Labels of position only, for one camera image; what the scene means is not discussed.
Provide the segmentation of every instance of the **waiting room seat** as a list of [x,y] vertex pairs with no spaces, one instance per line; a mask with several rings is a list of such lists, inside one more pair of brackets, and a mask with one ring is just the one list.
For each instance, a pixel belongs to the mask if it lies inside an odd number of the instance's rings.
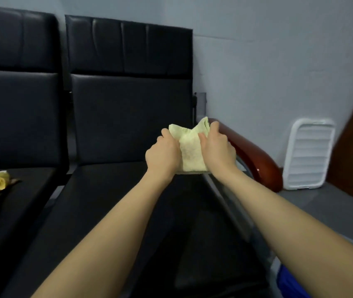
[[26,230],[68,168],[57,19],[0,8],[0,292]]
[[[2,297],[30,297],[140,180],[164,127],[192,126],[192,30],[66,16],[80,165]],[[122,297],[218,297],[267,286],[201,175],[156,204]]]

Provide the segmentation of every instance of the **chair backrest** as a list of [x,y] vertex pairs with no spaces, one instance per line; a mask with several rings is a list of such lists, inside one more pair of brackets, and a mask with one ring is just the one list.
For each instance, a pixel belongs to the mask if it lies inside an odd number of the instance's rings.
[[67,165],[58,21],[0,8],[0,168]]
[[66,16],[81,164],[132,162],[192,125],[192,30]]

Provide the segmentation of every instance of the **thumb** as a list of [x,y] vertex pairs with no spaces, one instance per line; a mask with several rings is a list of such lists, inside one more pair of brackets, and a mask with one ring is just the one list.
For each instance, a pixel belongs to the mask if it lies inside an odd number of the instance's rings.
[[204,135],[204,133],[199,133],[199,138],[200,138],[201,148],[203,149],[203,147],[207,143],[207,137]]

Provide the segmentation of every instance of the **left hand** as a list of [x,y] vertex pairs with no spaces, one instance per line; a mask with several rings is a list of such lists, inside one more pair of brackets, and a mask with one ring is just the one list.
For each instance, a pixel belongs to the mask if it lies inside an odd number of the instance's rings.
[[146,151],[147,171],[171,180],[181,166],[179,141],[174,139],[168,129],[162,129],[161,134]]

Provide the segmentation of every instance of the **person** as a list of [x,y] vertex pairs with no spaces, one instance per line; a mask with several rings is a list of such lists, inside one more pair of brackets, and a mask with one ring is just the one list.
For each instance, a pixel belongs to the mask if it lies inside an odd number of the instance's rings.
[[[179,143],[163,129],[146,152],[140,182],[54,269],[33,297],[117,297],[162,191],[177,171]],[[312,297],[353,297],[353,245],[236,166],[219,123],[199,134],[204,162],[248,211],[281,262]]]

